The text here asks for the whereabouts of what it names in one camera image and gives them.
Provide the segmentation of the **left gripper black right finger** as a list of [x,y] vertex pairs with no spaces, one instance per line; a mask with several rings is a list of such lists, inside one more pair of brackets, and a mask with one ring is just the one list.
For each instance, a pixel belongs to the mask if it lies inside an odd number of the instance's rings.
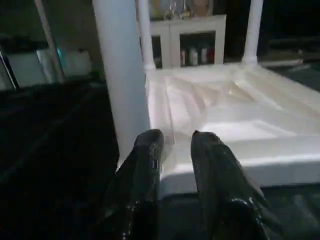
[[212,132],[195,131],[191,160],[210,240],[281,240],[283,228],[260,187]]

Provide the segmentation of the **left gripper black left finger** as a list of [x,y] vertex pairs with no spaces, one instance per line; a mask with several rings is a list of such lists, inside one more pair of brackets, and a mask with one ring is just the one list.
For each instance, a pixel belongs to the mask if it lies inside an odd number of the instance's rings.
[[163,149],[164,135],[159,129],[137,136],[104,195],[99,222],[101,240],[153,240],[156,237]]

